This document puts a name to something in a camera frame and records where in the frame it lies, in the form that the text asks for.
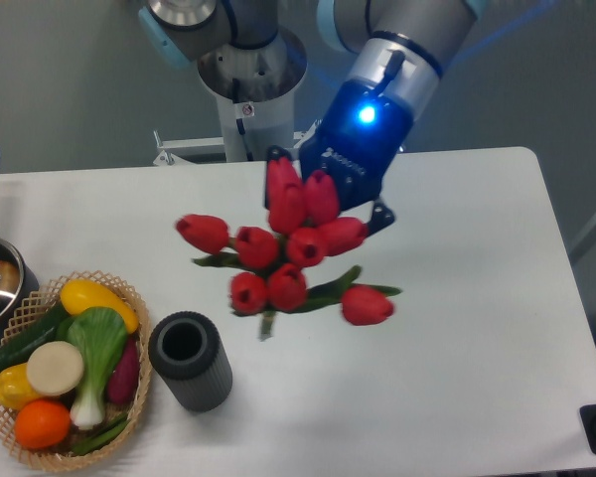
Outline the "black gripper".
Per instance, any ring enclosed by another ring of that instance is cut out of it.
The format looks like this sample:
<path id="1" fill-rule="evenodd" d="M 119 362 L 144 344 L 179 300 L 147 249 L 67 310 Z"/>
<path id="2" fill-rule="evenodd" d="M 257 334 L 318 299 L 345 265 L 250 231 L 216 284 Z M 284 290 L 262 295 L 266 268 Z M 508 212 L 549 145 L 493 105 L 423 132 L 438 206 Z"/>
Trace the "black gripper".
<path id="1" fill-rule="evenodd" d="M 367 85 L 349 80 L 341 86 L 314 134 L 299 148 L 302 177 L 323 170 L 334 180 L 340 209 L 372 202 L 367 222 L 371 237 L 394 224 L 394 212 L 380 195 L 383 176 L 413 125 L 411 111 Z M 294 179 L 286 149 L 267 149 L 264 207 Z"/>

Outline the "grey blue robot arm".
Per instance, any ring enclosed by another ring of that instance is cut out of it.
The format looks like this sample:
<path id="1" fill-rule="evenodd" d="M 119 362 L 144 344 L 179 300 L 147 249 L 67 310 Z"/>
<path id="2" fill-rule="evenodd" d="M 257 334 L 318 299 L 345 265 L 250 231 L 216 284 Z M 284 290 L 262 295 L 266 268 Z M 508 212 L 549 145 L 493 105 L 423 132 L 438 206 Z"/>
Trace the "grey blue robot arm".
<path id="1" fill-rule="evenodd" d="M 214 96 L 229 162 L 297 157 L 303 177 L 334 181 L 343 210 L 372 205 L 371 233 L 394 222 L 382 180 L 485 9 L 482 1 L 322 1 L 323 40 L 355 62 L 324 117 L 294 138 L 301 40 L 275 1 L 148 1 L 138 18 L 171 66 L 195 65 Z"/>

